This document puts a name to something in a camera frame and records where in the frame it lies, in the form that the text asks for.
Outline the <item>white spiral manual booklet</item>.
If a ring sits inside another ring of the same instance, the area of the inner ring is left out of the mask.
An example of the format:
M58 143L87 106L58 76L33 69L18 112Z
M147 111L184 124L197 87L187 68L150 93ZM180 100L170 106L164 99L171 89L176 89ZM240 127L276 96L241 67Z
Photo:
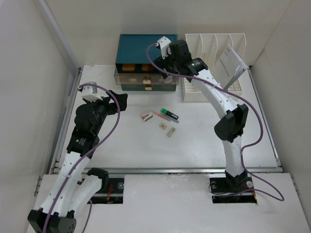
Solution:
M222 89L241 95L242 88L238 79L247 68L246 63L228 44L215 62L212 74Z

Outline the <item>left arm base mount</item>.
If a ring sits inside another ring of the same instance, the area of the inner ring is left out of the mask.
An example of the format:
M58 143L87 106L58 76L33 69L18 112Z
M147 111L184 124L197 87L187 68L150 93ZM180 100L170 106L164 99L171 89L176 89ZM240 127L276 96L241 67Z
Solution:
M82 178L82 183L87 175L94 175L102 181L101 189L91 197L93 204L123 204L124 178L110 178L108 171L93 167Z

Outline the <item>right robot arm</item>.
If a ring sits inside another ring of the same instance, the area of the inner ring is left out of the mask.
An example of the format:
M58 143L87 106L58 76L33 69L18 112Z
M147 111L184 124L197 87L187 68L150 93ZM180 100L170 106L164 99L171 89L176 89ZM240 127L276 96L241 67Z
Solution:
M160 71L162 77L185 77L207 98L220 118L214 131L224 147L226 168L225 178L221 179L220 184L215 180L210 181L217 188L215 192L242 191L248 179L241 162L241 141L248 107L238 104L221 88L201 58L192 58L186 41L172 42L164 36L155 46L161 51L161 56L153 60L153 66Z

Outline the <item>pink mini stapler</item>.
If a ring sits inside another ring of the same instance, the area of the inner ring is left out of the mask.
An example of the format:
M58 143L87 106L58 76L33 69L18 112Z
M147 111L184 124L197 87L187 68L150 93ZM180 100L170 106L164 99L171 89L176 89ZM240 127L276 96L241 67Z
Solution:
M144 122L146 122L146 121L152 119L153 116L154 116L154 115L153 115L153 112L148 112L148 113L142 114L142 115L141 115L141 119L142 119Z

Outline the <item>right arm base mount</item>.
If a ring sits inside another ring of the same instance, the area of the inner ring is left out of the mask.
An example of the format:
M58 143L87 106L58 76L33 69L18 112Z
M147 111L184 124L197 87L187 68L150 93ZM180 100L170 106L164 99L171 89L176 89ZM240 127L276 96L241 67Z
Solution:
M209 175L209 192L214 204L255 203L257 197L251 176L247 172L233 177L227 172Z

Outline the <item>teal drawer organizer box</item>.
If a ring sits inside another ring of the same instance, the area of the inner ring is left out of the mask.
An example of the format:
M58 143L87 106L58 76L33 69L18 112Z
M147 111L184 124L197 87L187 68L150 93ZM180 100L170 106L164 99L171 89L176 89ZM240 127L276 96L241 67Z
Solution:
M146 56L149 45L163 36L172 42L176 34L121 34L115 61L114 78L123 91L176 91L179 78L173 77L172 84L160 83L162 77Z

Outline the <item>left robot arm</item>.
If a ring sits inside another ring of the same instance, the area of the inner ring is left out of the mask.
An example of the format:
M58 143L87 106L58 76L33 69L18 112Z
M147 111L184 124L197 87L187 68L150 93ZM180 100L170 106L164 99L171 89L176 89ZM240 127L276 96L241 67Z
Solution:
M100 97L96 87L84 87L85 102L75 112L64 162L56 182L37 210L31 210L28 222L36 233L72 233L76 229L76 216L84 206L91 204L96 192L109 186L109 173L91 168L83 181L82 172L90 162L96 148L103 143L98 135L107 116L120 115L127 108L127 94L107 90L107 97Z

